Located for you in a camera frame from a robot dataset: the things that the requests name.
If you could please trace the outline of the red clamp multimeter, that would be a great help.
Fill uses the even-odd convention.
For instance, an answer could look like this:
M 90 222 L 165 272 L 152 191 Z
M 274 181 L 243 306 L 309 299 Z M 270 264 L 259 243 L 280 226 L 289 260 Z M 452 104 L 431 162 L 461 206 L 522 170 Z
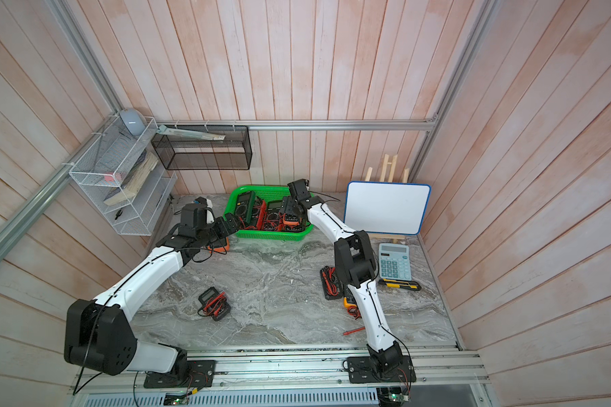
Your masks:
M 261 230 L 266 217 L 266 201 L 261 198 L 256 198 L 253 210 L 251 225 L 256 230 Z

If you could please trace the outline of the large red Aneng multimeter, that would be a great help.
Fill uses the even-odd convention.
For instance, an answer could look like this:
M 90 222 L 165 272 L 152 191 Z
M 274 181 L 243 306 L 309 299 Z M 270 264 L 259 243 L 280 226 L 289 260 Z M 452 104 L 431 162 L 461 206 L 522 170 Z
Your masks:
M 281 200 L 271 201 L 266 206 L 266 215 L 263 220 L 262 230 L 266 232 L 281 232 L 283 230 L 283 202 Z

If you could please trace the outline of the small black red multimeter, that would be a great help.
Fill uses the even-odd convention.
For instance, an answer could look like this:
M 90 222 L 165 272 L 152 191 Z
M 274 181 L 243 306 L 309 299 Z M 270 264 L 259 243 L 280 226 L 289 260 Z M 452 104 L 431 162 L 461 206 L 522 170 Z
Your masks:
M 198 310 L 198 315 L 210 317 L 215 322 L 222 320 L 231 311 L 231 305 L 228 303 L 226 294 L 215 287 L 207 288 L 199 296 L 199 302 L 201 308 Z

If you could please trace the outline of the yellow clamp meter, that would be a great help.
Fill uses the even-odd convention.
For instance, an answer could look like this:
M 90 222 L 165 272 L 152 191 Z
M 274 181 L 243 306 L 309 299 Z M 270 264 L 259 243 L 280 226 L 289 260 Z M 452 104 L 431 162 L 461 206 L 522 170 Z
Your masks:
M 355 301 L 352 298 L 344 297 L 343 304 L 346 309 L 346 312 L 355 320 L 360 319 L 362 317 L 360 310 L 358 309 Z

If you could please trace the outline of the black multimeter with red leads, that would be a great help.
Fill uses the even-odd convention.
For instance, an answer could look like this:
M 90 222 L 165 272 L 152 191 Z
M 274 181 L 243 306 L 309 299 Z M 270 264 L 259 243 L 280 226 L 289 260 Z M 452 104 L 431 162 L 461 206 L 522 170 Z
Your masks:
M 324 266 L 320 270 L 320 278 L 326 300 L 339 299 L 343 296 L 342 286 L 334 267 Z

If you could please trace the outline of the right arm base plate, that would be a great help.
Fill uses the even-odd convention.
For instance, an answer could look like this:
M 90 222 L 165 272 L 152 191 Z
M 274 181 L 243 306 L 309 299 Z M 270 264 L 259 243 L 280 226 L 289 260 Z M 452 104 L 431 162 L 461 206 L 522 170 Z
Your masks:
M 369 356 L 349 357 L 343 363 L 349 375 L 349 381 L 354 384 L 366 383 L 405 383 L 417 381 L 412 361 L 407 356 L 396 360 L 393 368 L 388 371 L 379 371 Z

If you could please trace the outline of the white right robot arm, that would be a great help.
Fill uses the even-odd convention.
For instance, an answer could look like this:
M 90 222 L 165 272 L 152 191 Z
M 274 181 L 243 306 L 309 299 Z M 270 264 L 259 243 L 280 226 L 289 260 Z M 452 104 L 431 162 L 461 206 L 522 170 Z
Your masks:
M 409 349 L 391 332 L 378 298 L 378 262 L 368 234 L 351 229 L 334 215 L 324 200 L 310 192 L 306 179 L 292 181 L 288 188 L 297 213 L 334 244 L 335 271 L 351 291 L 363 319 L 373 375 L 386 381 L 403 373 L 413 380 Z

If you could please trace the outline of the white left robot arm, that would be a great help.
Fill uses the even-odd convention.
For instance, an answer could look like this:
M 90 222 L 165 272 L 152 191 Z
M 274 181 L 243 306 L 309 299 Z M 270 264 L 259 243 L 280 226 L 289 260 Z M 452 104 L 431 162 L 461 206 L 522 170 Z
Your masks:
M 232 214 L 216 217 L 208 199 L 185 205 L 180 222 L 133 271 L 95 298 L 79 299 L 70 306 L 64 360 L 110 376 L 143 371 L 183 383 L 189 374 L 185 351 L 137 339 L 130 322 L 170 276 L 241 227 L 241 221 Z

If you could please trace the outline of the orange Victor multimeter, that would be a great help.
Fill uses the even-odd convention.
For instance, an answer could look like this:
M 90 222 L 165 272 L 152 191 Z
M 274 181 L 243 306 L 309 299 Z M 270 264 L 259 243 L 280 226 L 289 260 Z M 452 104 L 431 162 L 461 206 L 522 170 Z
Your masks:
M 280 214 L 285 228 L 295 230 L 303 226 L 298 203 L 293 198 L 288 196 L 283 198 Z

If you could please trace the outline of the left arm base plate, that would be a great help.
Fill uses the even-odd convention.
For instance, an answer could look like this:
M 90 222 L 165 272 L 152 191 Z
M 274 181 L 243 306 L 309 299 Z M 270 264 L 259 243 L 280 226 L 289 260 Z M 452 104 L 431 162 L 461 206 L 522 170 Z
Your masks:
M 144 388 L 210 388 L 216 364 L 214 360 L 181 360 L 167 373 L 149 372 Z

